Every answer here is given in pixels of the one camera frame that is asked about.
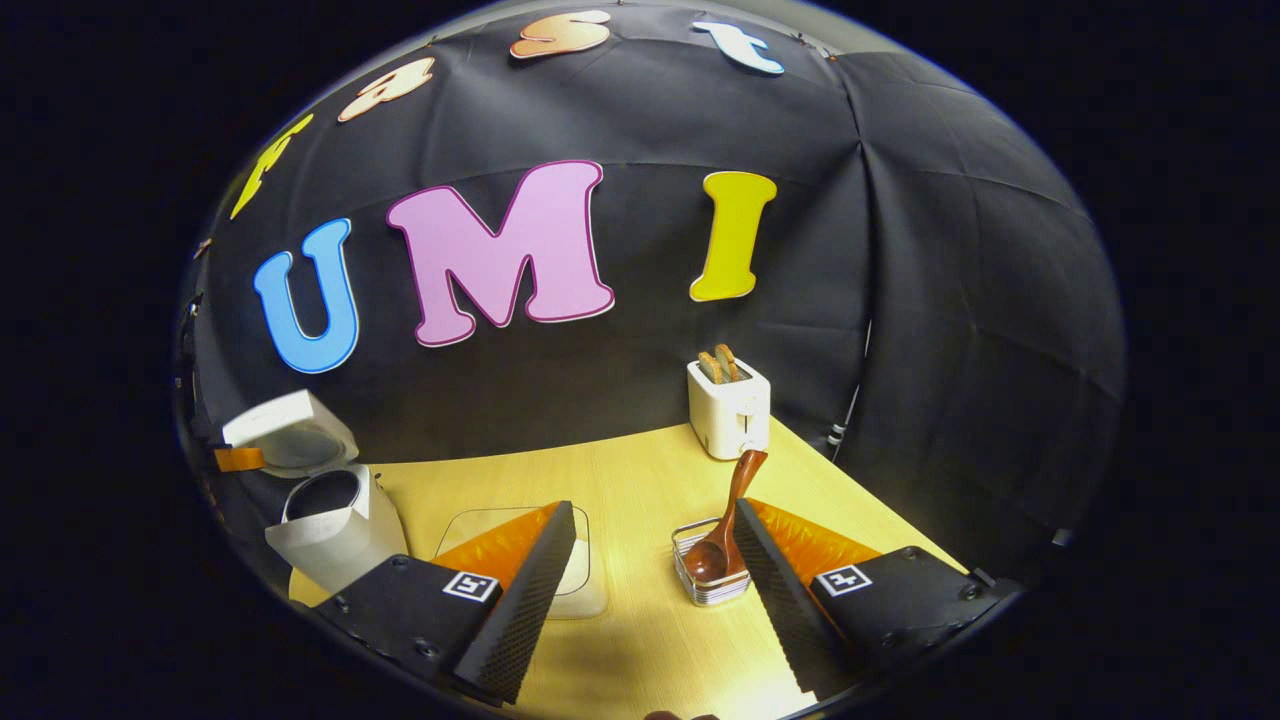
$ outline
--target screw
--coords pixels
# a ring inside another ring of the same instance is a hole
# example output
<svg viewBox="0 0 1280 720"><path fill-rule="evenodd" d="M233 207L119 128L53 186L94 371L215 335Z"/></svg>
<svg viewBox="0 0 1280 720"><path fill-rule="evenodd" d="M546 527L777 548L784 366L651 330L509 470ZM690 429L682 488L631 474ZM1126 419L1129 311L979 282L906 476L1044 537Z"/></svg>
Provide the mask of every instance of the screw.
<svg viewBox="0 0 1280 720"><path fill-rule="evenodd" d="M435 657L436 655L440 655L440 648L426 642L424 638L413 638L413 648L417 650L419 655L426 659L431 659Z"/></svg>

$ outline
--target wooden spoon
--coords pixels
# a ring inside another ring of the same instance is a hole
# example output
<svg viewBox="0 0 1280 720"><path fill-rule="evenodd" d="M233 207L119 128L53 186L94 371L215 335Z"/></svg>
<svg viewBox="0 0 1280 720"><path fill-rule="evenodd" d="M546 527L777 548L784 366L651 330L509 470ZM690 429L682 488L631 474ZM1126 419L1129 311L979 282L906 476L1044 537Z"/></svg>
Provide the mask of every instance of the wooden spoon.
<svg viewBox="0 0 1280 720"><path fill-rule="evenodd" d="M733 468L733 482L728 486L728 507L721 521L716 524L707 537L694 543L685 555L685 570L689 577L699 583L712 583L721 578L727 578L741 573L746 566L742 562L742 553L733 543L733 510L737 498L746 493L746 486L751 483L755 471L764 464L769 454L759 450L748 450L737 460Z"/></svg>

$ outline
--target toast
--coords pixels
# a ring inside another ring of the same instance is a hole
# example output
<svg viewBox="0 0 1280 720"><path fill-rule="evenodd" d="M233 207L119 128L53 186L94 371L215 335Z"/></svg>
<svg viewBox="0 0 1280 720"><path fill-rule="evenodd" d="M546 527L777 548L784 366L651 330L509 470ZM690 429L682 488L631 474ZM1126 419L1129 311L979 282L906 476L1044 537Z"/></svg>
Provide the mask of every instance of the toast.
<svg viewBox="0 0 1280 720"><path fill-rule="evenodd" d="M719 363L717 363L709 354L698 354L698 366L703 370L704 375L710 378L712 383L724 384L724 372L721 370Z"/></svg>
<svg viewBox="0 0 1280 720"><path fill-rule="evenodd" d="M716 346L716 361L724 370L724 377L728 382L736 383L742 379L742 374L739 373L737 364L733 361L733 351L723 342Z"/></svg>

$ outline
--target orange tab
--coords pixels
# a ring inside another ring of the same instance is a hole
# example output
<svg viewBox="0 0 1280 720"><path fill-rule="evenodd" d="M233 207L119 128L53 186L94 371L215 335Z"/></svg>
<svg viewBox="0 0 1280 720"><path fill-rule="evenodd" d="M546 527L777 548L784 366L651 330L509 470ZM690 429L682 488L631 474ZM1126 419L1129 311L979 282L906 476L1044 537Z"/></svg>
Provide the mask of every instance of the orange tab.
<svg viewBox="0 0 1280 720"><path fill-rule="evenodd" d="M497 528L468 539L453 550L438 555L431 562L449 570L476 573L497 578L502 589L511 589L520 566L525 564L534 543L543 534L559 502L530 510L520 518L507 520Z"/></svg>
<svg viewBox="0 0 1280 720"><path fill-rule="evenodd" d="M266 468L261 447L219 447L214 450L214 457L218 459L218 469L224 473Z"/></svg>

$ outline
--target spoon handle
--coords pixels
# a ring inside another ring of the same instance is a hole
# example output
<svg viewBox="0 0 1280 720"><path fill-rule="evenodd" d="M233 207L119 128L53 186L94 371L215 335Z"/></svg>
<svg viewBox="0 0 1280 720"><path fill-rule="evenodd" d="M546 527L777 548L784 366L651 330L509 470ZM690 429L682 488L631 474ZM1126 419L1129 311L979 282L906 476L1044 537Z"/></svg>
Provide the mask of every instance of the spoon handle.
<svg viewBox="0 0 1280 720"><path fill-rule="evenodd" d="M728 486L728 507L724 509L724 516L722 520L733 519L733 507L740 497L746 495L746 486L751 484L751 478L755 477L756 470L764 464L764 459L769 454L760 450L748 450L737 459L737 466L733 468L733 482Z"/></svg>

